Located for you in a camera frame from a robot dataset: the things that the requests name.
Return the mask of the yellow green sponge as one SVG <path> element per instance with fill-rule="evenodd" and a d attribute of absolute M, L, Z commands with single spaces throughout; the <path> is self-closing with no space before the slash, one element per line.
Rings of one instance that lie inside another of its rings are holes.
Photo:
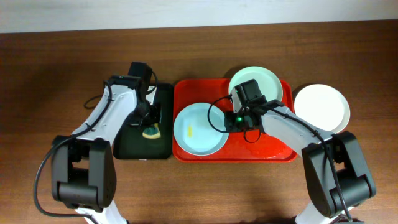
<path fill-rule="evenodd" d="M 159 124 L 155 123 L 148 127 L 146 127 L 143 132 L 142 136 L 146 139 L 158 139 L 161 137 L 161 133 L 159 130 Z"/>

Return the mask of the light blue plate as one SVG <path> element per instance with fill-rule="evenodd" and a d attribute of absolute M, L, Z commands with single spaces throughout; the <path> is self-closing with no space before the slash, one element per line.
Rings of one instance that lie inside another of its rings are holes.
<path fill-rule="evenodd" d="M 224 113 L 209 103 L 194 103 L 185 107 L 174 121 L 177 144 L 194 156 L 209 156 L 219 151 L 229 134 L 224 126 Z"/>

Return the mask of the white plate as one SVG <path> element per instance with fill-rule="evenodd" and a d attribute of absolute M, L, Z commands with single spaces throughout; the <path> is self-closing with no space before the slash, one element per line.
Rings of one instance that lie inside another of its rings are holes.
<path fill-rule="evenodd" d="M 325 131 L 339 133 L 347 127 L 351 110 L 337 89 L 324 84 L 306 85 L 294 94 L 295 114 Z"/>

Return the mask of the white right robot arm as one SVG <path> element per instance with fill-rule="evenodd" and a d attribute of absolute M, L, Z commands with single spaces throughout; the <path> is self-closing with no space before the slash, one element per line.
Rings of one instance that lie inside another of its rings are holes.
<path fill-rule="evenodd" d="M 303 160 L 310 203 L 291 223 L 355 223 L 350 211 L 376 194 L 355 135 L 335 134 L 299 118 L 280 101 L 232 99 L 226 130 L 253 129 L 286 144 Z"/>

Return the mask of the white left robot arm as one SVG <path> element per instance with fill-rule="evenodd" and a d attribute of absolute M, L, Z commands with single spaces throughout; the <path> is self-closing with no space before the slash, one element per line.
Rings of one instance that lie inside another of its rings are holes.
<path fill-rule="evenodd" d="M 150 121 L 152 74 L 112 76 L 86 121 L 71 136 L 53 140 L 52 196 L 88 223 L 127 223 L 113 200 L 116 171 L 111 147 L 126 121 Z"/>

